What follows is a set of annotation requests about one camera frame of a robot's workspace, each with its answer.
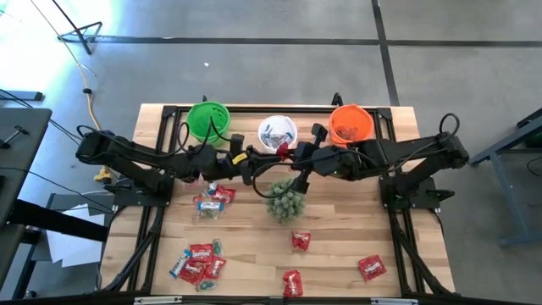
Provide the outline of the white paper sheets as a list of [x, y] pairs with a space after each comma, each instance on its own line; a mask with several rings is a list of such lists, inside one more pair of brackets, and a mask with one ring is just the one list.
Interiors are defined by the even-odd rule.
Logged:
[[[97, 225], [104, 225], [105, 223], [105, 215], [103, 213], [90, 215], [90, 209], [87, 204], [77, 205], [70, 210], [64, 211], [64, 214], [90, 221]], [[47, 240], [52, 261], [54, 263], [60, 261], [63, 268], [97, 263], [100, 260], [102, 253], [101, 241], [69, 236], [50, 230], [47, 231]]]

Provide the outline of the black desk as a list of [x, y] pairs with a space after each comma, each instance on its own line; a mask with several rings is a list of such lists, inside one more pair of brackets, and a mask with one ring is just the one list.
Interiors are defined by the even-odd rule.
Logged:
[[0, 108], [0, 139], [6, 139], [20, 125], [29, 135], [19, 135], [9, 149], [0, 149], [0, 228], [7, 221], [25, 182], [52, 111], [48, 108]]

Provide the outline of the silver metal bracket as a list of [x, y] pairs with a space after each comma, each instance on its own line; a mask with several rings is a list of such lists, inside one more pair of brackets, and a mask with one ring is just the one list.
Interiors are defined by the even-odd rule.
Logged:
[[416, 299], [406, 298], [371, 298], [371, 305], [419, 305]]
[[136, 297], [133, 305], [172, 305], [182, 303], [181, 296], [151, 296], [151, 297]]

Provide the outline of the green plastic bucket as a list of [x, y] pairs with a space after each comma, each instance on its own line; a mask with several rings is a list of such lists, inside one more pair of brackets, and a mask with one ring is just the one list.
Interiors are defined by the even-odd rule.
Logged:
[[199, 142], [207, 139], [207, 144], [219, 146], [230, 126], [230, 111], [216, 101], [195, 104], [186, 117], [190, 133]]

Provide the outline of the black flat bar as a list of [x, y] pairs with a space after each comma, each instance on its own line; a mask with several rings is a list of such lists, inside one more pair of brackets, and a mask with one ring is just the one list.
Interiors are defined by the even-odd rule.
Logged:
[[4, 91], [0, 90], [1, 100], [37, 101], [44, 99], [45, 95], [39, 91]]

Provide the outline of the black aluminium table frame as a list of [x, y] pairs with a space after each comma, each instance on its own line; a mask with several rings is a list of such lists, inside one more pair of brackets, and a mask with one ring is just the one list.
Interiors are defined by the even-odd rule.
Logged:
[[[262, 149], [257, 128], [268, 116], [281, 114], [296, 124], [300, 141], [312, 141], [313, 123], [327, 127], [331, 106], [241, 106], [229, 105], [229, 131], [245, 135], [245, 145]], [[140, 290], [149, 265], [150, 251], [156, 251], [154, 270], [149, 271], [153, 295], [263, 296], [282, 297], [286, 271], [298, 270], [304, 297], [399, 297], [401, 295], [389, 216], [380, 202], [378, 178], [344, 182], [312, 174], [304, 214], [295, 222], [280, 225], [270, 217], [261, 197], [241, 178], [219, 182], [236, 189], [236, 197], [217, 219], [199, 219], [192, 198], [207, 186], [188, 190], [176, 181], [173, 197], [166, 207], [158, 246], [143, 255], [135, 270], [134, 290]], [[102, 283], [109, 285], [135, 250], [143, 208], [126, 208], [115, 218], [101, 264]], [[444, 238], [435, 216], [412, 210], [411, 220], [418, 252], [433, 275], [454, 291]], [[312, 240], [308, 251], [294, 250], [293, 230], [308, 231]], [[221, 240], [227, 264], [217, 286], [196, 291], [169, 270], [191, 244]], [[362, 258], [379, 255], [387, 272], [365, 282], [358, 269]]]

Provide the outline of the blue-grey metal table frame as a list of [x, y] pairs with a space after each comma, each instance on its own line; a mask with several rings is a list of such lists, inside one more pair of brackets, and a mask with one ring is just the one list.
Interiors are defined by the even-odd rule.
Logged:
[[488, 161], [512, 218], [513, 234], [503, 247], [542, 241], [542, 108], [516, 124], [508, 136], [470, 158], [476, 167]]

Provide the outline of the artificial green potted plant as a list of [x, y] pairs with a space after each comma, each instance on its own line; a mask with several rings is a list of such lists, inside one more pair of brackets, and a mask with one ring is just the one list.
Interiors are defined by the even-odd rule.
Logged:
[[274, 182], [265, 192], [267, 212], [280, 224], [288, 224], [304, 214], [305, 196], [294, 191], [289, 180]]

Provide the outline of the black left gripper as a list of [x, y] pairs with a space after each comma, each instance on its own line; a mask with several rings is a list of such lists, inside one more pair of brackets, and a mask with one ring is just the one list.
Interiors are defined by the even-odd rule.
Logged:
[[244, 139], [245, 137], [241, 134], [232, 135], [229, 151], [223, 158], [217, 159], [214, 180], [232, 180], [240, 176], [245, 185], [250, 185], [254, 169], [282, 160], [274, 150], [258, 149], [254, 146], [248, 146], [247, 150], [242, 150]]

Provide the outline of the white plastic bucket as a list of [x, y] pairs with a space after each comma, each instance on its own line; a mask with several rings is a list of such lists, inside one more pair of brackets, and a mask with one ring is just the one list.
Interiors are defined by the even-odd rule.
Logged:
[[263, 149], [274, 150], [274, 151], [276, 151], [277, 149], [274, 147], [265, 146], [261, 140], [261, 134], [264, 132], [267, 125], [270, 125], [273, 128], [270, 135], [291, 133], [293, 140], [289, 144], [289, 147], [294, 147], [296, 145], [298, 132], [297, 132], [297, 126], [294, 123], [294, 121], [290, 117], [287, 117], [284, 115], [273, 115], [273, 116], [267, 117], [258, 127], [257, 138], [262, 143]]

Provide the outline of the clear-wrapped orange green gummies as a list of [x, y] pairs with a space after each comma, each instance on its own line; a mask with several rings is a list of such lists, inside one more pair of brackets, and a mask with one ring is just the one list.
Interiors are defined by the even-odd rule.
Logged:
[[335, 133], [342, 141], [359, 141], [362, 132], [356, 126], [342, 125], [336, 128]]

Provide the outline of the orange plastic bucket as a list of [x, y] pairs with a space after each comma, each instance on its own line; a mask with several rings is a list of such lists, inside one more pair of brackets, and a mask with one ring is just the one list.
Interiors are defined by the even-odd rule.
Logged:
[[359, 141], [370, 139], [373, 135], [374, 122], [371, 114], [355, 104], [338, 107], [329, 116], [330, 140], [339, 147], [346, 147], [348, 143], [354, 141], [342, 141], [337, 136], [335, 130], [342, 125], [356, 126], [362, 132], [362, 139]]

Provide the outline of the black tripod stand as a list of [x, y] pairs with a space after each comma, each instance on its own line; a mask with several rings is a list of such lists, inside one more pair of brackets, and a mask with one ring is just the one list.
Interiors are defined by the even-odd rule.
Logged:
[[57, 39], [60, 42], [79, 43], [88, 55], [92, 55], [91, 43], [96, 41], [96, 38], [102, 29], [103, 22], [98, 21], [90, 23], [88, 25], [77, 26], [75, 22], [69, 17], [69, 15], [59, 5], [57, 0], [51, 0], [57, 10], [67, 20], [72, 30], [63, 34], [57, 34]]

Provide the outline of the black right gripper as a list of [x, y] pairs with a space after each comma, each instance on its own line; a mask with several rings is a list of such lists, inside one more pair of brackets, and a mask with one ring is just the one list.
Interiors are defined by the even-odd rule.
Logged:
[[300, 141], [288, 149], [288, 153], [293, 153], [288, 155], [288, 159], [293, 163], [291, 168], [301, 172], [291, 183], [293, 190], [306, 193], [309, 187], [308, 176], [312, 172], [321, 176], [354, 180], [360, 170], [360, 157], [357, 152], [335, 145], [320, 147], [328, 135], [327, 129], [321, 124], [314, 124], [311, 133], [314, 142]]

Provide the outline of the black desk leg beam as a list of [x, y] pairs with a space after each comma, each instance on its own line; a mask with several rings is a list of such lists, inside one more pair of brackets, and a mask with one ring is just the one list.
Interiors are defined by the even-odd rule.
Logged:
[[88, 220], [69, 216], [58, 211], [17, 199], [7, 215], [13, 224], [30, 225], [44, 230], [56, 231], [70, 236], [105, 242], [108, 228]]

